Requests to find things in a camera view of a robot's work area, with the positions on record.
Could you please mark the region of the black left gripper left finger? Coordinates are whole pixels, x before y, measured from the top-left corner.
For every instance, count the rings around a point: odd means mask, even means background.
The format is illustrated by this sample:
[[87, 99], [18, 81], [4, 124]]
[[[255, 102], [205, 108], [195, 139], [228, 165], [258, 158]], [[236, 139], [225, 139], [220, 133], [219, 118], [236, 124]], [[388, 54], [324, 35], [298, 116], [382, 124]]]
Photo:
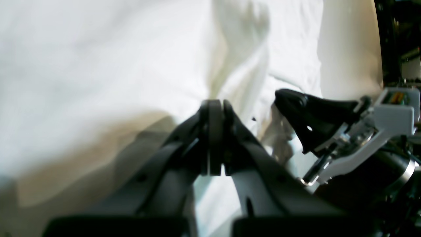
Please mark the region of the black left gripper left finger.
[[120, 189], [87, 211], [52, 220], [44, 237], [191, 237], [183, 211], [195, 179], [206, 171], [210, 102], [173, 130]]

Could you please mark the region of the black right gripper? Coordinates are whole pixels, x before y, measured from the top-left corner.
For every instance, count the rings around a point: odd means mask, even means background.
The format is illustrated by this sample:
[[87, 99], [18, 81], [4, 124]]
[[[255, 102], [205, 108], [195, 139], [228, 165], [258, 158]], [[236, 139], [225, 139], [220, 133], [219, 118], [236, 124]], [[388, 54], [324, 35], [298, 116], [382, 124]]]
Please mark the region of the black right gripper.
[[[275, 106], [298, 136], [303, 153], [321, 155], [335, 135], [358, 123], [371, 98], [329, 100], [280, 89]], [[316, 196], [344, 211], [377, 218], [381, 237], [419, 237], [420, 159], [410, 151], [409, 137], [391, 138], [349, 174], [316, 182]]]

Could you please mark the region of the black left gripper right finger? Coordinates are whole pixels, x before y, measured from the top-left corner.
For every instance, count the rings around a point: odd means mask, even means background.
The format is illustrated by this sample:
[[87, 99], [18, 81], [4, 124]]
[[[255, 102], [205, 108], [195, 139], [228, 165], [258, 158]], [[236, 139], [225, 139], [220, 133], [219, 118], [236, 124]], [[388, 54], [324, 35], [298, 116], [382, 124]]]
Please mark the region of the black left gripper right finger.
[[372, 220], [309, 194], [265, 151], [228, 101], [210, 100], [210, 175], [225, 165], [246, 216], [233, 237], [371, 237]]

